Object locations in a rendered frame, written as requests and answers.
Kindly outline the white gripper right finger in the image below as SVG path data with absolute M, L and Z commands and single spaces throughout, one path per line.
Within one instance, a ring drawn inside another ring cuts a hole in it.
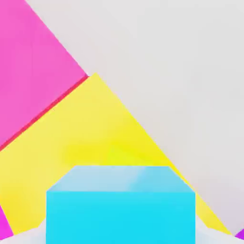
M 198 216 L 195 218 L 195 235 L 196 244 L 244 244 L 242 239 L 208 228 Z

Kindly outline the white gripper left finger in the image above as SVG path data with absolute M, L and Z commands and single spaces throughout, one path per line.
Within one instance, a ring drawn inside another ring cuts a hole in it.
M 46 219 L 38 227 L 1 240 L 0 244 L 46 244 Z

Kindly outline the small cyan cube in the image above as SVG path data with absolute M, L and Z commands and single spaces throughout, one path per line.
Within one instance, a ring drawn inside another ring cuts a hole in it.
M 195 193 L 167 166 L 75 166 L 46 192 L 46 244 L 195 244 Z

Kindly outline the large magenta box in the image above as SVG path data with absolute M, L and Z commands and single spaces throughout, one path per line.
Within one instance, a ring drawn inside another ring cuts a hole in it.
M 5 213 L 0 206 L 0 241 L 13 236 L 13 231 L 8 223 Z

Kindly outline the large yellow box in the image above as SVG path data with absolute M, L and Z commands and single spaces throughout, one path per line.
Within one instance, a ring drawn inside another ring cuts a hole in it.
M 0 151 L 0 206 L 14 234 L 42 222 L 46 191 L 82 164 L 176 169 L 94 74 Z

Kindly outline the large pink box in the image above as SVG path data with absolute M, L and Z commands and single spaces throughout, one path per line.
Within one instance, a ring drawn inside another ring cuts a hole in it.
M 86 78 L 26 0 L 0 0 L 0 150 Z

